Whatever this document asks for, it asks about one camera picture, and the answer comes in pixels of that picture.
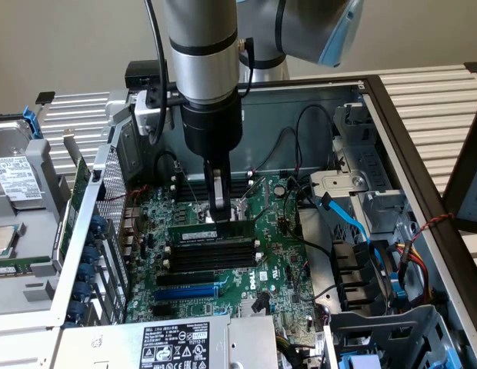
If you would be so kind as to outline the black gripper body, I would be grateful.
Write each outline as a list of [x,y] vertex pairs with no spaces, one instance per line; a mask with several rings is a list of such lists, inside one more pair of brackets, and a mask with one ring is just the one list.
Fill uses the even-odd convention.
[[214,171],[229,173],[229,153],[242,139],[242,102],[238,95],[210,104],[181,107],[185,143]]

